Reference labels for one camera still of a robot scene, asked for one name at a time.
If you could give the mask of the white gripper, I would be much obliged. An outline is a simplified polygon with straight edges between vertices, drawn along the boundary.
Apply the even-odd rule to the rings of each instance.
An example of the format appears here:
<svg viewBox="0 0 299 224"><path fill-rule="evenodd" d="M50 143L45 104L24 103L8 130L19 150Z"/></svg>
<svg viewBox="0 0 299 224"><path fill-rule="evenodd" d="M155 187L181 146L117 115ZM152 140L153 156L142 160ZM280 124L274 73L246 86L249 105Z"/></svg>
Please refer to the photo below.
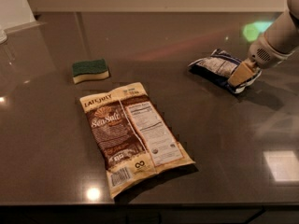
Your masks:
<svg viewBox="0 0 299 224"><path fill-rule="evenodd" d="M268 43L264 35L260 35L249 47L249 60L243 61L234 70L228 78L228 83L232 87L237 87L254 77L258 71L258 66L261 69L272 68L286 61L291 55L292 52L277 51Z"/></svg>

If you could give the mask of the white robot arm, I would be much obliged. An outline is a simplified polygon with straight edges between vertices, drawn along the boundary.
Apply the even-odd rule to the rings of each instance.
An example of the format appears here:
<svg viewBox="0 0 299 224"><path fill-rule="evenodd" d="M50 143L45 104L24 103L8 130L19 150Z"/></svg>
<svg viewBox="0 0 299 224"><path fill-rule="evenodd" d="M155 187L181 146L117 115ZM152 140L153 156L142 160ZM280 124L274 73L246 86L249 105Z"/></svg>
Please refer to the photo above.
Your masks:
<svg viewBox="0 0 299 224"><path fill-rule="evenodd" d="M267 69L287 60L299 47L299 0L287 0L285 10L254 41L248 58L228 78L237 87L254 77L260 69Z"/></svg>

